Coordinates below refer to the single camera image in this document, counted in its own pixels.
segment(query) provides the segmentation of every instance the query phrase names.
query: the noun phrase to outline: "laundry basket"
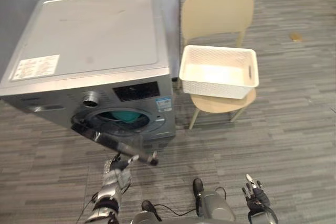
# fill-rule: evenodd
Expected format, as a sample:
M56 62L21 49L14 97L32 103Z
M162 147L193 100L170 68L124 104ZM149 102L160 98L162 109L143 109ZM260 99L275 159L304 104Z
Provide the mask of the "laundry basket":
M259 85L256 52L188 45L183 51L179 78L185 93L242 99Z

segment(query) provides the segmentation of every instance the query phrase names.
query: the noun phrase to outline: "warning label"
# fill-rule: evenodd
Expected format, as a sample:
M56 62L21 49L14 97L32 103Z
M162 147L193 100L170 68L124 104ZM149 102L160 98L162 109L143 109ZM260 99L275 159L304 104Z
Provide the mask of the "warning label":
M163 97L156 99L156 106L159 112L172 110L172 99L170 97Z
M21 60L12 80L47 76L55 73L59 55Z

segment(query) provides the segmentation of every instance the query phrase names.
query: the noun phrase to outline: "teal cloth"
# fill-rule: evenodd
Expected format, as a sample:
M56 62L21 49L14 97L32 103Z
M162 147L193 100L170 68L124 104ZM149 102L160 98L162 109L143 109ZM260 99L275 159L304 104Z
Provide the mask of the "teal cloth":
M112 115L124 123L134 123L141 114L133 111L113 111Z

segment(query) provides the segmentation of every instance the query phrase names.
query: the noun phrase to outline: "knob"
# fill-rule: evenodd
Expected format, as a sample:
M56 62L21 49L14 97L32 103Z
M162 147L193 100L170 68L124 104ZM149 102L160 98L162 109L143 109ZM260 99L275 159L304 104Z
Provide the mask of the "knob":
M94 108L98 106L98 94L95 92L88 92L83 99L83 105L88 108Z

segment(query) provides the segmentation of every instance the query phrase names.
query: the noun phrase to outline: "floor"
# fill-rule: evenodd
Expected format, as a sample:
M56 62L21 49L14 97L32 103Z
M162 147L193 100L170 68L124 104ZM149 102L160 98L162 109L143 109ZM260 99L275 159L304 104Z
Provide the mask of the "floor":
M257 100L235 123L228 114L200 113L188 130L194 107L176 91L176 138L160 150L159 166L133 166L120 223L132 220L143 199L178 212L193 208L195 177L207 189L224 186L237 221L248 223L240 189L246 173L263 182L280 223L336 223L335 10L336 0L255 0L243 46L257 52ZM303 42L292 42L292 31ZM234 38L194 43L234 46ZM75 223L112 152L3 102L0 132L0 222Z

